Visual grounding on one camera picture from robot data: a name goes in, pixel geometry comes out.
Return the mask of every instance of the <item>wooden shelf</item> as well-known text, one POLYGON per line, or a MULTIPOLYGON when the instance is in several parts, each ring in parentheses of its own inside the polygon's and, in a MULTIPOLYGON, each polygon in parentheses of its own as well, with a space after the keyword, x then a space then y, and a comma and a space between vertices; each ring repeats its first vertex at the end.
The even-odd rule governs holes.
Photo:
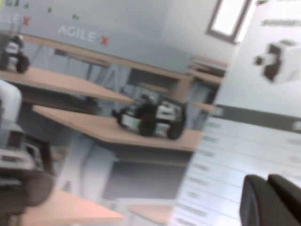
POLYGON ((171 205, 130 205, 128 210, 156 224, 167 224, 173 207, 171 205))
POLYGON ((90 64, 94 64, 94 65, 98 65, 98 66, 102 66, 102 67, 109 67, 110 66, 109 63, 107 63, 103 60, 82 56, 80 54, 67 53, 67 55, 70 56, 71 58, 77 59, 79 61, 87 62, 87 63, 90 63, 90 64))
POLYGON ((208 105, 200 102, 192 102, 192 105, 208 113, 210 113, 213 110, 212 105, 208 105))
POLYGON ((190 67, 191 67, 191 69, 193 69, 193 70, 198 70, 198 69, 200 69, 200 70, 202 70, 202 71, 207 71, 207 72, 210 71, 210 67, 205 66, 205 65, 201 65, 201 64, 198 64, 198 63, 194 63, 194 62, 190 63, 190 67))
POLYGON ((219 67, 224 67, 224 68, 227 68, 229 67, 228 63, 225 63, 225 62, 222 62, 222 61, 219 61, 219 60, 213 60, 213 59, 209 59, 205 56, 194 56, 193 60, 198 60, 198 61, 202 61, 204 63, 207 63, 207 64, 213 64, 213 65, 216 65, 216 66, 219 66, 219 67))
POLYGON ((95 139, 113 144, 126 144, 193 152, 202 133, 186 129, 178 140, 164 137, 142 137, 122 129, 114 118, 69 112, 42 106, 34 106, 33 111, 69 128, 82 132, 95 139))
POLYGON ((69 193, 55 190, 42 205, 28 208, 22 226, 117 223, 122 216, 69 193))
POLYGON ((144 82, 140 83, 139 85, 143 88, 149 89, 154 92, 168 93, 168 89, 161 87, 161 86, 155 86, 155 85, 151 85, 151 84, 144 83, 144 82))
POLYGON ((221 77, 203 73, 203 72, 197 72, 192 69, 188 69, 187 74, 189 74, 195 78, 198 78, 198 79, 210 82, 210 83, 214 83, 214 84, 219 84, 219 85, 222 84, 222 81, 223 81, 223 78, 221 78, 221 77))
POLYGON ((187 78, 187 76, 185 76, 185 74, 176 73, 176 72, 172 72, 172 71, 161 69, 161 68, 156 68, 156 67, 149 66, 149 65, 144 65, 144 64, 141 64, 138 62, 110 56, 107 54, 102 54, 99 52, 94 52, 94 51, 91 51, 88 49, 64 44, 64 43, 57 42, 57 41, 52 41, 52 40, 48 40, 48 39, 44 39, 44 38, 31 36, 28 34, 22 34, 22 35, 23 35, 24 41, 34 43, 36 45, 42 45, 42 46, 47 46, 50 48, 56 48, 56 49, 60 49, 60 50, 63 50, 63 51, 69 52, 69 53, 79 54, 83 57, 89 57, 89 58, 93 58, 93 59, 102 60, 102 61, 108 62, 110 64, 124 65, 124 66, 132 67, 135 69, 159 74, 159 75, 169 77, 169 78, 174 78, 174 79, 179 79, 179 80, 189 79, 189 78, 187 78))
POLYGON ((34 67, 31 67, 25 74, 18 74, 14 71, 0 71, 0 79, 17 84, 54 89, 122 103, 131 103, 133 101, 124 95, 113 92, 85 79, 34 67))

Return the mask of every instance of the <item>black object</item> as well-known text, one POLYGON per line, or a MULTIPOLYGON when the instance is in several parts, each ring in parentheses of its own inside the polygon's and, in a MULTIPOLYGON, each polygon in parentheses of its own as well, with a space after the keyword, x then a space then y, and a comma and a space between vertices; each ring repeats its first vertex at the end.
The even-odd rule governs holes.
POLYGON ((0 33, 0 45, 0 70, 6 71, 9 66, 9 58, 15 57, 17 58, 16 71, 18 73, 25 73, 30 66, 30 60, 23 54, 22 49, 24 47, 24 42, 20 38, 20 36, 15 35, 13 37, 10 37, 7 34, 0 33), (7 51, 7 47, 10 43, 14 43, 18 46, 17 53, 10 53, 9 51, 7 51))
POLYGON ((141 122, 138 126, 138 130, 139 134, 144 137, 150 137, 154 134, 157 123, 168 124, 170 127, 166 135, 169 139, 175 140, 182 135, 185 129, 187 118, 186 106, 186 104, 164 96, 161 96, 158 102, 154 103, 147 95, 142 95, 141 98, 135 100, 133 104, 122 108, 119 112, 113 110, 111 114, 117 119, 117 124, 122 128, 126 128, 126 126, 122 124, 123 115, 127 114, 130 117, 140 119, 141 122), (158 108, 163 103, 169 103, 180 108, 180 111, 176 113, 178 116, 176 120, 164 120, 156 117, 158 108))
POLYGON ((44 140, 40 140, 36 137, 30 136, 28 134, 25 135, 25 142, 37 147, 40 150, 44 171, 47 174, 54 176, 50 143, 44 140))
POLYGON ((0 226, 9 226, 12 215, 25 212, 27 193, 19 186, 0 187, 0 226))
POLYGON ((240 217, 242 226, 300 226, 273 187, 255 175, 245 177, 240 217))
POLYGON ((301 224, 301 189, 280 175, 269 175, 268 183, 301 224))

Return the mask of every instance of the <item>metal frame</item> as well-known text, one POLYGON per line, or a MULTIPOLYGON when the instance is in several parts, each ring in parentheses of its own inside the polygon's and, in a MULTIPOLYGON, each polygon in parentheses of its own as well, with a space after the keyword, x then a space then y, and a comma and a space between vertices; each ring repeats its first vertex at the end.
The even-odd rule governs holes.
POLYGON ((229 42, 231 44, 236 45, 237 44, 237 42, 235 41, 236 37, 238 36, 240 28, 243 25, 243 22, 245 20, 247 12, 248 12, 248 10, 249 10, 249 8, 251 6, 252 0, 244 0, 245 3, 244 3, 244 6, 243 6, 243 8, 242 8, 242 10, 240 12, 240 15, 239 15, 239 18, 238 18, 238 22, 236 23, 235 29, 234 29, 232 35, 230 35, 230 36, 228 36, 226 34, 223 34, 221 32, 215 31, 215 30, 212 29, 214 21, 218 17, 218 10, 219 10, 219 8, 220 8, 220 6, 222 4, 222 1, 223 0, 218 0, 217 4, 215 6, 215 9, 214 9, 211 21, 209 23, 209 26, 207 28, 206 34, 208 34, 210 36, 213 36, 215 38, 221 39, 221 40, 223 40, 225 42, 229 42))
POLYGON ((70 63, 71 59, 75 59, 77 61, 89 64, 88 70, 87 70, 87 74, 86 74, 86 80, 90 81, 90 79, 91 79, 91 72, 92 72, 92 68, 93 68, 94 64, 89 63, 89 62, 85 62, 85 61, 82 61, 82 60, 78 60, 78 59, 73 58, 73 57, 71 57, 69 55, 67 56, 67 63, 66 63, 66 67, 65 67, 65 74, 67 74, 67 72, 68 72, 69 63, 70 63))
POLYGON ((37 58, 39 52, 43 49, 44 52, 44 64, 45 64, 45 69, 48 69, 48 64, 49 64, 49 52, 48 48, 43 45, 39 45, 37 50, 34 52, 34 55, 31 59, 31 62, 34 62, 34 60, 37 58))

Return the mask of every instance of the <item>white wall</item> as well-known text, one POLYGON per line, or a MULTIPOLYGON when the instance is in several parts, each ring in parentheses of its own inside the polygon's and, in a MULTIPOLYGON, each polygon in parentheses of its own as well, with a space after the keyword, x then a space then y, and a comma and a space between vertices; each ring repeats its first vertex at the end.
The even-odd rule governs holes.
POLYGON ((206 35, 217 0, 174 0, 161 36, 169 45, 228 63, 235 46, 206 35))

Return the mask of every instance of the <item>black wheel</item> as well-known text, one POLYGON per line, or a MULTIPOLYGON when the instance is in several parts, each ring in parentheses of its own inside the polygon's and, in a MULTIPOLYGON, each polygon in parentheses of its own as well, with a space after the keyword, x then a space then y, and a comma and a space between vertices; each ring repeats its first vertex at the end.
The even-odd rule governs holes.
POLYGON ((171 140, 176 140, 182 135, 183 131, 184 125, 182 123, 173 123, 167 131, 167 137, 171 140))
POLYGON ((33 170, 24 179, 24 187, 28 194, 27 205, 38 206, 42 204, 51 195, 53 186, 52 176, 40 170, 33 170))
POLYGON ((16 70, 17 70, 17 72, 23 74, 28 70, 29 65, 30 65, 29 58, 21 55, 18 57, 18 63, 16 64, 16 70))
POLYGON ((115 111, 115 117, 117 119, 117 123, 123 129, 127 128, 127 126, 125 126, 124 124, 122 124, 122 116, 127 112, 127 109, 128 109, 127 107, 122 108, 119 113, 117 113, 115 111))
POLYGON ((156 120, 154 117, 146 116, 142 117, 138 126, 139 134, 143 137, 150 137, 154 134, 156 129, 156 120))
POLYGON ((6 51, 3 51, 0 59, 0 70, 6 71, 9 64, 9 54, 6 51))

